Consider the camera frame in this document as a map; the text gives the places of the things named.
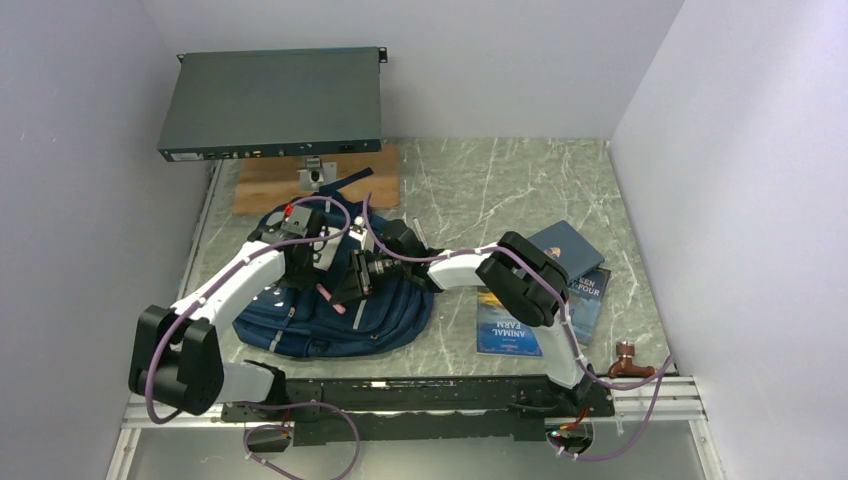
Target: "wooden board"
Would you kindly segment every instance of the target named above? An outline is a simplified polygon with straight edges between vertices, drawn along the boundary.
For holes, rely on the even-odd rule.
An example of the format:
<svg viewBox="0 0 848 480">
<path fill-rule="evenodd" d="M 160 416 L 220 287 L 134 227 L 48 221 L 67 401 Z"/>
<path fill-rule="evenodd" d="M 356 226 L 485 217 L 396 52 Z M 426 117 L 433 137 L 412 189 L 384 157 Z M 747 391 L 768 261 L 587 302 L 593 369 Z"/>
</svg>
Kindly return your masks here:
<svg viewBox="0 0 848 480">
<path fill-rule="evenodd" d="M 396 145 L 383 145 L 375 153 L 345 153 L 322 155 L 324 162 L 336 162 L 337 178 L 342 179 L 366 167 L 374 174 L 341 189 L 345 198 L 359 202 L 372 192 L 370 205 L 391 208 L 400 204 L 398 181 L 398 151 Z M 236 186 L 233 213 L 236 215 L 264 214 L 294 197 L 313 192 L 300 190 L 299 169 L 303 157 L 245 158 L 242 160 Z"/>
</svg>

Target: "book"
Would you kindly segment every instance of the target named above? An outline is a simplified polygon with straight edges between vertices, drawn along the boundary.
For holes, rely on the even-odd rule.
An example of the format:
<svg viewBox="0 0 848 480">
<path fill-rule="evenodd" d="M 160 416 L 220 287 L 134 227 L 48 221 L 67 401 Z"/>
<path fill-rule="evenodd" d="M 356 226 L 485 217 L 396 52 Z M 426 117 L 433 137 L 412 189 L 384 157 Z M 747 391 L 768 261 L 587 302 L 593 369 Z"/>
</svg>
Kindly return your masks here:
<svg viewBox="0 0 848 480">
<path fill-rule="evenodd" d="M 527 240 L 556 260 L 568 274 L 569 282 L 604 262 L 604 256 L 565 220 L 531 235 Z"/>
<path fill-rule="evenodd" d="M 571 325 L 583 346 L 588 346 L 595 334 L 609 278 L 609 270 L 595 268 L 568 286 Z M 513 318 L 485 288 L 477 292 L 477 352 L 542 356 L 533 330 Z"/>
</svg>

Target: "backpack strap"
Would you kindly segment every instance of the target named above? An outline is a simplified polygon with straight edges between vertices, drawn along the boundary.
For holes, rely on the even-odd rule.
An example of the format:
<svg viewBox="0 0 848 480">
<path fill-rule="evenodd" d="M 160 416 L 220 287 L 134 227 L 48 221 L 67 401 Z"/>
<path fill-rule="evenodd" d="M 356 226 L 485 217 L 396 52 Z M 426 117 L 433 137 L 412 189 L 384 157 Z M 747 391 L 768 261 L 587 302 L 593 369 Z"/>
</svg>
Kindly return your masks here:
<svg viewBox="0 0 848 480">
<path fill-rule="evenodd" d="M 342 188 L 350 185 L 353 182 L 362 180 L 365 177 L 370 177 L 371 175 L 374 175 L 374 170 L 371 170 L 371 167 L 366 167 L 366 168 L 364 168 L 364 169 L 362 169 L 362 170 L 360 170 L 356 173 L 353 173 L 351 175 L 348 175 L 345 178 L 342 178 L 341 180 L 336 180 L 333 183 L 321 185 L 320 187 L 318 187 L 317 193 L 320 195 L 320 194 L 327 194 L 327 193 L 330 193 L 330 192 L 335 192 L 335 191 L 341 190 Z"/>
</svg>

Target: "metal bracket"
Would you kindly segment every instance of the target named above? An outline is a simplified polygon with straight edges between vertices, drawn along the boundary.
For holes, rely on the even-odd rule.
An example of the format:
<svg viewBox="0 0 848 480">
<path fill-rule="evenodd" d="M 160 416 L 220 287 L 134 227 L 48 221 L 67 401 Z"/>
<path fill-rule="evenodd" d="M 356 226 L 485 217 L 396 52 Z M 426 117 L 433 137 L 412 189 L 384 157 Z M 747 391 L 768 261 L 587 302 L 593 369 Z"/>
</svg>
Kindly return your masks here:
<svg viewBox="0 0 848 480">
<path fill-rule="evenodd" d="M 306 159 L 304 168 L 300 172 L 300 189 L 308 192 L 318 190 L 327 183 L 336 181 L 336 162 L 322 162 L 321 157 L 310 157 Z"/>
</svg>

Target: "copper pipe fitting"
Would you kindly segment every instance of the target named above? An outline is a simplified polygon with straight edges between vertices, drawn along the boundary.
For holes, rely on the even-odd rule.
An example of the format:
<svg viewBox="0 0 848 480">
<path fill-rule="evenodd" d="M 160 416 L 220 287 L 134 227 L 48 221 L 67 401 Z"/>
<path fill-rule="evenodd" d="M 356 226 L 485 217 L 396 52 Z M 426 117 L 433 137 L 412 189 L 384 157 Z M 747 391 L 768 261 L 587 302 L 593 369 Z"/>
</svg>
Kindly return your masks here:
<svg viewBox="0 0 848 480">
<path fill-rule="evenodd" d="M 619 375 L 628 375 L 632 377 L 650 377 L 657 373 L 654 367 L 640 367 L 633 365 L 633 356 L 636 355 L 636 346 L 627 340 L 618 342 L 615 345 L 615 354 L 618 355 L 618 361 L 610 365 L 607 375 L 610 378 L 618 378 Z"/>
</svg>

